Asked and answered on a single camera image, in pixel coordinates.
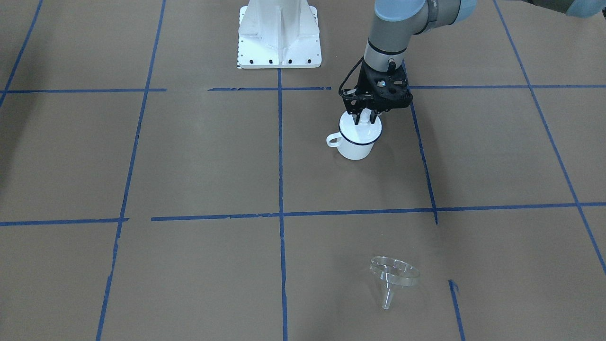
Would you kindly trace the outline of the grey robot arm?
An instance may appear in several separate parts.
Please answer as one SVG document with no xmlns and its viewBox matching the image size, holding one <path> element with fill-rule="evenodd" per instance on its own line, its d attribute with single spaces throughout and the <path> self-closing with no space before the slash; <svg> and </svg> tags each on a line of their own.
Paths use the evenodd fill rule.
<svg viewBox="0 0 606 341">
<path fill-rule="evenodd" d="M 339 88 L 353 123 L 362 122 L 369 110 L 370 123 L 383 112 L 407 108 L 413 101 L 403 57 L 413 36 L 467 19 L 475 0 L 377 0 L 364 55 L 352 89 Z"/>
</svg>

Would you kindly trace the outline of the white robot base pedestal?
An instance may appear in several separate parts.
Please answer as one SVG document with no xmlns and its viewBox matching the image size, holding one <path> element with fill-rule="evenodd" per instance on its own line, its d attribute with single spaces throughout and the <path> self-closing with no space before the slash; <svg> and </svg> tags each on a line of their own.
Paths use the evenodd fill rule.
<svg viewBox="0 0 606 341">
<path fill-rule="evenodd" d="M 318 68 L 318 11 L 307 0 L 250 0 L 239 12 L 237 67 Z"/>
</svg>

